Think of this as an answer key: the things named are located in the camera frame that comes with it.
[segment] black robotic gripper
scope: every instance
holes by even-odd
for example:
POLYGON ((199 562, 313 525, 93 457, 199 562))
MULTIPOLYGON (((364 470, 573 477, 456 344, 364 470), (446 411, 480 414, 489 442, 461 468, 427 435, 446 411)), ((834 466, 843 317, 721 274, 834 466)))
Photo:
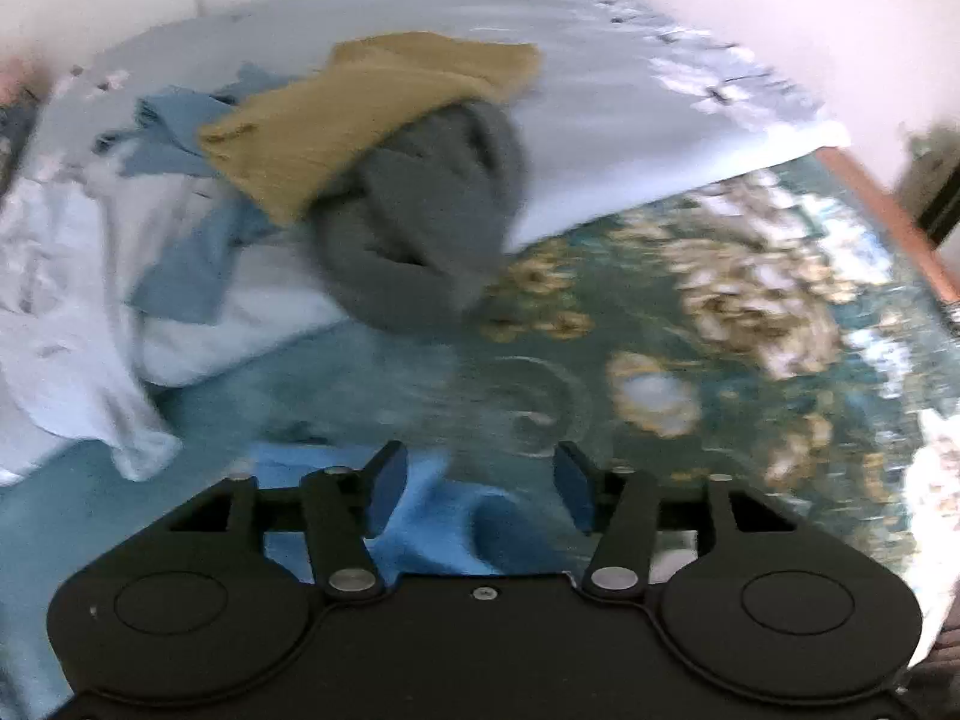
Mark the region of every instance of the black robotic gripper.
POLYGON ((661 488, 572 443, 554 478, 601 533, 568 575, 404 576, 362 541, 406 450, 299 488, 224 481, 71 577, 47 628, 76 692, 56 720, 915 720, 896 680, 920 635, 906 585, 731 482, 661 488), (699 559, 648 584, 657 531, 699 559), (263 555, 301 532, 314 584, 263 555))

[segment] bed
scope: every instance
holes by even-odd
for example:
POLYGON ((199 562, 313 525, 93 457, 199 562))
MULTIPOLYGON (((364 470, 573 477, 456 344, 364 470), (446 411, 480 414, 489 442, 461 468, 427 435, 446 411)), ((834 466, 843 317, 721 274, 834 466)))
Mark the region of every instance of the bed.
POLYGON ((260 440, 440 453, 449 478, 510 490, 574 571, 589 543, 552 490, 559 440, 677 483, 743 478, 904 577, 921 658, 960 575, 957 295, 844 141, 743 47, 628 0, 274 0, 64 76, 21 179, 75 170, 104 201, 120 346, 182 448, 126 469, 133 484, 102 443, 52 437, 0 391, 0 532, 22 535, 0 541, 8 712, 68 695, 43 632, 59 582, 260 440), (94 139, 161 87, 214 90, 244 63, 298 76, 339 40, 410 29, 544 52, 510 109, 532 171, 512 261, 457 335, 353 322, 296 230, 241 252, 216 324, 127 313, 169 232, 152 214, 195 187, 124 178, 94 139))

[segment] wooden bed frame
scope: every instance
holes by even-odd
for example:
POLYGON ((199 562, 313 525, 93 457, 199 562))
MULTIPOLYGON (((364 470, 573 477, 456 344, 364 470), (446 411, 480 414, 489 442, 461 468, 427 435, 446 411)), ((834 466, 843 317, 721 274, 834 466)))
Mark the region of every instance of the wooden bed frame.
POLYGON ((853 190, 890 237, 913 261, 943 303, 960 300, 960 281, 954 278, 930 242, 894 196, 880 189, 866 170, 846 151, 821 148, 817 157, 845 186, 853 190))

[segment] yellow cloth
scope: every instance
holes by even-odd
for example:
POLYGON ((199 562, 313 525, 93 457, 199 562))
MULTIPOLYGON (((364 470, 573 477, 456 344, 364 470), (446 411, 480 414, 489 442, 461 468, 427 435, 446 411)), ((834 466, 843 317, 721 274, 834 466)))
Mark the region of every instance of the yellow cloth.
POLYGON ((308 79, 253 95, 201 127, 200 147, 276 224, 301 218, 328 181, 408 122, 460 100, 504 103, 539 69, 531 44, 432 32, 338 44, 308 79))

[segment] silver screw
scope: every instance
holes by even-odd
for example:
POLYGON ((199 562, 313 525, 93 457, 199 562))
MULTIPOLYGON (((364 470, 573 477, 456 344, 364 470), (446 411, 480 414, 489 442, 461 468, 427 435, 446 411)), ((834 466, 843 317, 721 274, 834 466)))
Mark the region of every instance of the silver screw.
POLYGON ((341 568, 330 574, 330 586, 341 592, 363 592, 376 584, 376 577, 366 568, 341 568))
POLYGON ((590 580, 600 589, 617 592, 629 590, 640 581, 640 577, 637 576, 637 572, 622 565, 607 565, 594 571, 590 575, 590 580))
POLYGON ((470 595, 477 601, 492 601, 499 594, 495 587, 476 587, 470 595))

